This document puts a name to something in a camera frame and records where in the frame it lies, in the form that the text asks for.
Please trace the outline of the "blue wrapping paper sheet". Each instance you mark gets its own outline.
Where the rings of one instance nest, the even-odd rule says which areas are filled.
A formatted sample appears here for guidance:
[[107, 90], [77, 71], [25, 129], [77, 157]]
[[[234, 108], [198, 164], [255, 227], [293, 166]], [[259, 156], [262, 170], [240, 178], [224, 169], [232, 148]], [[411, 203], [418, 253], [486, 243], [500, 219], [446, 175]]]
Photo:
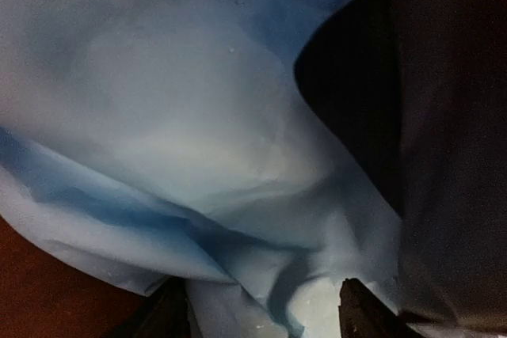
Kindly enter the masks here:
[[1, 215], [194, 337], [503, 337], [506, 0], [1, 0]]

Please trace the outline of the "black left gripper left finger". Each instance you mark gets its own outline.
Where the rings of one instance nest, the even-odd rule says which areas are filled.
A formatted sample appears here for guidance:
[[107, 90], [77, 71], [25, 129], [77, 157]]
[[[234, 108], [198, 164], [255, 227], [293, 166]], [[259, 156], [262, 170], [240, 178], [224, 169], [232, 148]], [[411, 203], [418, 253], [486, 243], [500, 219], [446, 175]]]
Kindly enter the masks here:
[[184, 282], [167, 279], [126, 320], [106, 333], [113, 338], [190, 337], [188, 300]]

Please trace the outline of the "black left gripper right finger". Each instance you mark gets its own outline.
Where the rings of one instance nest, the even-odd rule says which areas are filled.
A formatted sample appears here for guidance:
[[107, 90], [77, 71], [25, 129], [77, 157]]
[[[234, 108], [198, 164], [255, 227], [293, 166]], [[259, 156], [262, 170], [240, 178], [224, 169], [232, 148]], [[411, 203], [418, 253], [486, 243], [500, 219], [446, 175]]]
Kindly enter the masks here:
[[343, 338], [419, 338], [359, 279], [346, 279], [338, 307]]

